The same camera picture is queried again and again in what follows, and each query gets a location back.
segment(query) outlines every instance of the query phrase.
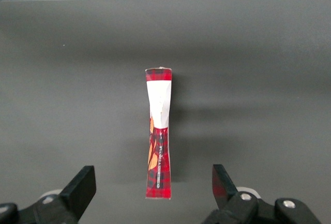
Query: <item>bolt head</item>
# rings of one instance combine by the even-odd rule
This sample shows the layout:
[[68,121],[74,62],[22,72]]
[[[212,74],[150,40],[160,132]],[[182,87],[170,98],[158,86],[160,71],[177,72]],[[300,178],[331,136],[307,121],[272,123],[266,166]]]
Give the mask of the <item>bolt head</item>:
[[243,199],[244,201],[250,201],[250,200],[252,199],[252,197],[251,197],[249,194],[247,194],[247,193],[242,193],[242,194],[240,195],[240,197],[241,197],[241,199]]
[[283,201],[283,205],[288,208],[295,208],[295,203],[290,200]]
[[42,203],[43,203],[43,204],[48,204],[48,203],[52,202],[53,200],[54,200],[53,197],[46,197],[46,198],[42,201]]
[[0,207],[0,214],[4,213],[4,212],[7,211],[8,209],[9,209],[8,206]]

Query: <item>dark gray surface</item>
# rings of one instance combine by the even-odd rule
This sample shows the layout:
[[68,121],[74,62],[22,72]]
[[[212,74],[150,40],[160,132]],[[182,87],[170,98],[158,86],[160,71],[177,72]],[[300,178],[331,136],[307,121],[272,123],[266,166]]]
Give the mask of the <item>dark gray surface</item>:
[[[200,223],[213,163],[273,203],[331,205],[330,0],[0,1],[0,202],[95,165],[81,224]],[[145,200],[144,69],[173,69],[173,197]]]

